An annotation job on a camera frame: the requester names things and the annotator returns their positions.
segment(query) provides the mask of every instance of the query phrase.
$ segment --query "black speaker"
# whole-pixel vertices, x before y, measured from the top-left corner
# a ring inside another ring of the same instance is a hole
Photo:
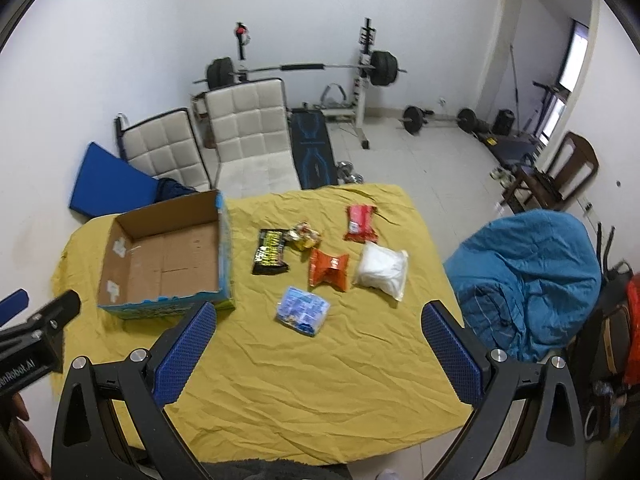
[[[495,118],[492,134],[507,136],[511,133],[511,128],[515,121],[515,116],[511,110],[500,110]]]

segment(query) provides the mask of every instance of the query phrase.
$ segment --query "blue snack package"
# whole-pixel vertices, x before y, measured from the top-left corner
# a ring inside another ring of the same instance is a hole
[[[315,336],[329,312],[329,302],[311,292],[290,286],[278,304],[276,319],[293,330]]]

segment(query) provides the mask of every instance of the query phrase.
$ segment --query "white tape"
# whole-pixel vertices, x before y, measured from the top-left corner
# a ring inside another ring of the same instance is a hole
[[[111,280],[107,281],[107,292],[111,298],[111,303],[115,303],[120,295],[120,287],[117,283],[112,282]]]
[[[116,253],[119,257],[124,258],[127,254],[126,240],[123,237],[120,237],[119,240],[114,241],[113,243],[113,252]]]

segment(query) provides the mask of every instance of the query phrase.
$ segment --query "black snack package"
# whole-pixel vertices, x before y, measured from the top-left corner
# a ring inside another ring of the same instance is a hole
[[[289,270],[283,259],[286,232],[286,229],[260,229],[252,274],[281,274]]]

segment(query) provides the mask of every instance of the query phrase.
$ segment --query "brown chair backrest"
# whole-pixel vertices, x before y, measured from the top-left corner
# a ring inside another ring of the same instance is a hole
[[[569,199],[577,195],[589,183],[589,181],[593,177],[595,177],[596,173],[598,173],[598,168],[600,167],[598,158],[596,157],[596,153],[593,151],[593,146],[591,145],[591,143],[578,134],[567,132],[564,134],[564,138],[560,142],[560,146],[558,146],[556,154],[551,160],[551,164],[549,165],[548,170],[546,170],[545,173],[550,174],[553,172],[556,164],[560,159],[562,149],[565,146],[571,145],[573,146],[572,154],[569,156],[567,161],[564,163],[564,166],[560,168],[558,174],[554,178],[556,189],[561,190],[566,184],[570,183],[576,177],[576,175],[580,173],[580,170],[585,166],[590,166],[591,171],[574,188],[574,190],[569,193],[569,195],[564,197],[564,202],[567,202]]]

